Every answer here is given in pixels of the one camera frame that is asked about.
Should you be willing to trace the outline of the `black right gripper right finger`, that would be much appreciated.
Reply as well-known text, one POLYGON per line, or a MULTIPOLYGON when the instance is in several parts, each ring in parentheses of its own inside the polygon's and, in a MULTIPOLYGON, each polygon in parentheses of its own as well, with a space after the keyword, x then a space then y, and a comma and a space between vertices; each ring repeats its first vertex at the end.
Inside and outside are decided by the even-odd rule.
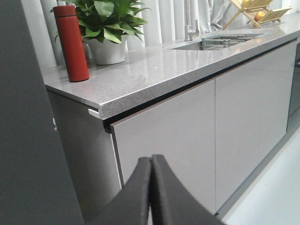
POLYGON ((222 225, 176 177, 163 155, 153 155, 150 207, 154 225, 222 225))

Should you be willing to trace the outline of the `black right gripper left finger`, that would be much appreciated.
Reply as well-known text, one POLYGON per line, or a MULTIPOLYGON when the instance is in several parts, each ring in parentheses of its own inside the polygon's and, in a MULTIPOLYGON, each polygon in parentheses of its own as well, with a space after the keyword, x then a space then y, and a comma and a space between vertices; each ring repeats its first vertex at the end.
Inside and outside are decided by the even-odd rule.
POLYGON ((88 225, 146 225, 149 216, 151 160, 138 159, 123 189, 88 225))

